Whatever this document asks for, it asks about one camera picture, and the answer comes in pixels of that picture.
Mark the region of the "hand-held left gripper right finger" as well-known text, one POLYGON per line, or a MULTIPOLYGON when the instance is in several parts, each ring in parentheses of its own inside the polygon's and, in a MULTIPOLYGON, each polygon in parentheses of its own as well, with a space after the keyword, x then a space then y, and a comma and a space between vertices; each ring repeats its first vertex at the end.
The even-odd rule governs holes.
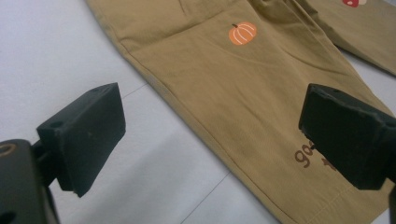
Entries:
POLYGON ((309 84, 299 129, 358 189, 396 183, 396 118, 337 89, 309 84))

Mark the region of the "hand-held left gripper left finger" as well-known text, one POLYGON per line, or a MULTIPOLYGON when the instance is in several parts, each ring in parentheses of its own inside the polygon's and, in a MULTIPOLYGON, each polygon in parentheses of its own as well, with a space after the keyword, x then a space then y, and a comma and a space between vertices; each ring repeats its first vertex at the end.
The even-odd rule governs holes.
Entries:
POLYGON ((57 180, 61 189, 83 196, 126 131, 119 86, 85 92, 36 130, 34 148, 44 184, 57 180))

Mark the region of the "tan pants with pumpkin print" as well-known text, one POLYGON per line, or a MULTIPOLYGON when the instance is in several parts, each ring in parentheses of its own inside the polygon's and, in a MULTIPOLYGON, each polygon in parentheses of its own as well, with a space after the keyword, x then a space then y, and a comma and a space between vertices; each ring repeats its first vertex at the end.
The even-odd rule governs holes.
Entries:
POLYGON ((318 83, 381 102, 296 0, 87 0, 123 57, 283 224, 369 224, 391 184, 359 190, 298 121, 318 83))

